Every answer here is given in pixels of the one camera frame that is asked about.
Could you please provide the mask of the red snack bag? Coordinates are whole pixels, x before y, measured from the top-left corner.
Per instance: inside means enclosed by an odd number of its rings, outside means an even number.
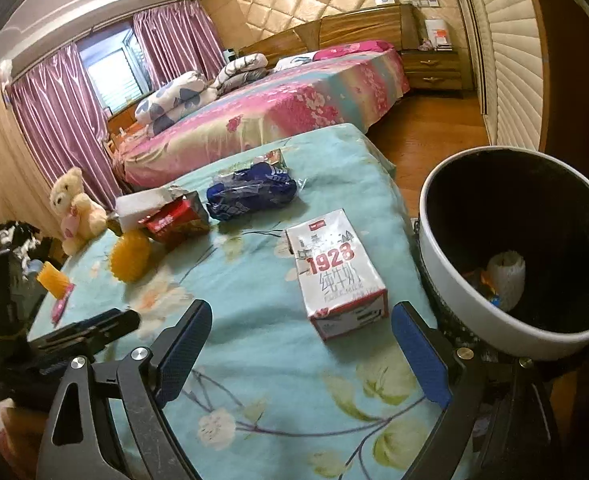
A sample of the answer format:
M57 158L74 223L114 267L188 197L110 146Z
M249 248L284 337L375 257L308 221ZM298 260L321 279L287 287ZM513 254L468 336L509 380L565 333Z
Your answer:
M197 192L184 193L165 204L139 226L157 243L173 248L210 231L210 218Z

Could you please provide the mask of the white paper wrapper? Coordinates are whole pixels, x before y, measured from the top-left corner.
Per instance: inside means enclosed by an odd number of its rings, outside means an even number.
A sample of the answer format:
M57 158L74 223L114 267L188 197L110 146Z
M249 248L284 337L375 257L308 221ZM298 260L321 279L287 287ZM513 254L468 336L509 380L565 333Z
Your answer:
M502 252L490 259L487 272L491 285L499 297L497 307L504 312L513 310L525 289L525 259L513 250Z

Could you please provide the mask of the window with blinds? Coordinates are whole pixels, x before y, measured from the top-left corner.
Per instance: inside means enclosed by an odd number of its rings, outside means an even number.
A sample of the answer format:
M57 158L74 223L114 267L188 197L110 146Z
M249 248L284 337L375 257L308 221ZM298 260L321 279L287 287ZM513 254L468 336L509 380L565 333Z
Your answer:
M110 25L81 39L78 53L108 118L152 89L144 52L131 21Z

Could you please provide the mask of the white red milk carton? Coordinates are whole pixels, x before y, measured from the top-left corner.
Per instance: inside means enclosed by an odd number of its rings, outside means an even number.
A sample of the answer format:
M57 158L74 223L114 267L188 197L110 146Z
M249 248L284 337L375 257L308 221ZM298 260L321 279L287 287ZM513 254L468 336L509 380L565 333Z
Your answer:
M286 230L305 313L324 340L389 315L388 289L342 209Z

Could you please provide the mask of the pink pillow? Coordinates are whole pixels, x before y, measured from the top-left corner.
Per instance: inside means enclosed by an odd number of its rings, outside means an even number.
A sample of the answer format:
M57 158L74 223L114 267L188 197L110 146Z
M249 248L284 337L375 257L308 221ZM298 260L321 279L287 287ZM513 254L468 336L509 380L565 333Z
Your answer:
M330 60L331 58L342 58L342 56L361 52L386 52L393 50L395 46L388 41L366 40L353 42L353 44L342 44L341 46L328 47L318 50L313 55L314 61Z

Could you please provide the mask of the blue white folded quilt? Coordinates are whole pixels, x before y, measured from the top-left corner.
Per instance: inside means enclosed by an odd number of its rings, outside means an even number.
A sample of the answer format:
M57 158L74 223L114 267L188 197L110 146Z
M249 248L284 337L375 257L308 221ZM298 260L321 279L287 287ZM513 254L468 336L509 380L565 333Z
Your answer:
M191 70L140 101L135 119L152 138L216 99L217 90L208 84L202 73Z

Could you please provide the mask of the pink floral bed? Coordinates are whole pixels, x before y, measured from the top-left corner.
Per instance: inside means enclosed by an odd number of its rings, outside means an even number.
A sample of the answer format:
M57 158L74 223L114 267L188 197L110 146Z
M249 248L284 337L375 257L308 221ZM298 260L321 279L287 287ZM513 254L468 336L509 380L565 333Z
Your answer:
M157 136L121 145L113 170L132 188L157 188L300 133L345 122L367 132L410 88L393 49L313 61L230 92Z

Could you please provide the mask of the teal floral bed sheet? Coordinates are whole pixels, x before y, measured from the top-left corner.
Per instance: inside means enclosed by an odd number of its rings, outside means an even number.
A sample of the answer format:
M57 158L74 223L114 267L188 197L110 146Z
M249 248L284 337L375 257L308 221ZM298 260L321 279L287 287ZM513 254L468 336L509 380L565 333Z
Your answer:
M340 125L279 142L300 188L286 207L248 214L171 252L137 283L119 282L106 233L63 267L74 289L63 322L112 308L142 318L104 352L121 359L175 324L196 299L212 330L165 416L206 479L398 479L437 421L388 321L323 340L305 316L285 232L343 210L391 302L435 322L413 260L412 229L393 166L359 129Z

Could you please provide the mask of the orange foam fruit net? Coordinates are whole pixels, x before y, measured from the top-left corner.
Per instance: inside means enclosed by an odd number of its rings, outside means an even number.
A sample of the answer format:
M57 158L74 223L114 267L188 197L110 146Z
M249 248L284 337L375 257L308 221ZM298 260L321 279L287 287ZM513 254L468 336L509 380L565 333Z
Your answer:
M123 283L135 283L146 272L151 252L151 240L142 231L122 234L109 255L112 275Z

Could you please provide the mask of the wooden headboard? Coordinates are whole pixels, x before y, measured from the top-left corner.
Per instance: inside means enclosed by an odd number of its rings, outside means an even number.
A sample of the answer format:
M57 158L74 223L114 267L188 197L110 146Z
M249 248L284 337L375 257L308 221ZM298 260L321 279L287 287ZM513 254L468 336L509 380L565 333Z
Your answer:
M421 42L413 6L392 3L324 16L243 47L237 55L263 53L274 66L285 56L366 40L388 41L398 51L417 49Z

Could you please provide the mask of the pink curtain left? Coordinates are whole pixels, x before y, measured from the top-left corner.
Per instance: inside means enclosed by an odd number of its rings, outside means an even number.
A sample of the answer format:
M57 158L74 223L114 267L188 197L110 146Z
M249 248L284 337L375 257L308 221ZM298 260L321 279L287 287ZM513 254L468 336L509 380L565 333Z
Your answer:
M104 147L107 122L75 44L57 50L9 91L26 143L46 180L82 170L85 192L110 210L122 195Z

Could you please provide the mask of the blue plastic bag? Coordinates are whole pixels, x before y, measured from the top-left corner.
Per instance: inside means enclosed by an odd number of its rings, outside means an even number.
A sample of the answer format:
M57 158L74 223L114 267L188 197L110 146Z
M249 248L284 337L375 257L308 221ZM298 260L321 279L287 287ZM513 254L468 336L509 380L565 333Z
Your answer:
M217 177L206 190L206 209L218 221L229 221L254 212L288 205L298 183L286 169L268 162Z

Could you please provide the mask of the pink curtain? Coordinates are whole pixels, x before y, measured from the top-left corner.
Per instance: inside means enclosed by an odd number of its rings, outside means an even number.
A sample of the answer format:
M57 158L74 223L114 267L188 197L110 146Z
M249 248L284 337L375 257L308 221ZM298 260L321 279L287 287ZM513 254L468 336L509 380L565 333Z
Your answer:
M214 23L198 0L180 0L133 15L154 88L197 70L213 79L225 64Z
M82 170L85 192L110 210L122 195L104 147L107 122L75 44L57 50L9 91L26 143L46 180Z

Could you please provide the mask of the pink curtain right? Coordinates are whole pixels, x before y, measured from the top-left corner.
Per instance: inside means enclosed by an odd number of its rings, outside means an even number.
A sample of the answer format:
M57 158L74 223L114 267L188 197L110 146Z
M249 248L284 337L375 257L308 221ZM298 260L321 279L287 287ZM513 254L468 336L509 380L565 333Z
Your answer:
M154 88L197 70L213 79L225 64L214 23L198 0L180 0L133 15Z

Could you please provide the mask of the white styrofoam block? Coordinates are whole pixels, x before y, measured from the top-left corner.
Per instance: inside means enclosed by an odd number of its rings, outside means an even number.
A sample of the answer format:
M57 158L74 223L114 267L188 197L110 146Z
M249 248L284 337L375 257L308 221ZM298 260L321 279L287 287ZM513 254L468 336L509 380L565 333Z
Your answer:
M183 188L171 185L168 188L150 188L137 193L122 195L116 199L116 215L123 233L137 230L139 221L155 214L163 206L185 194Z

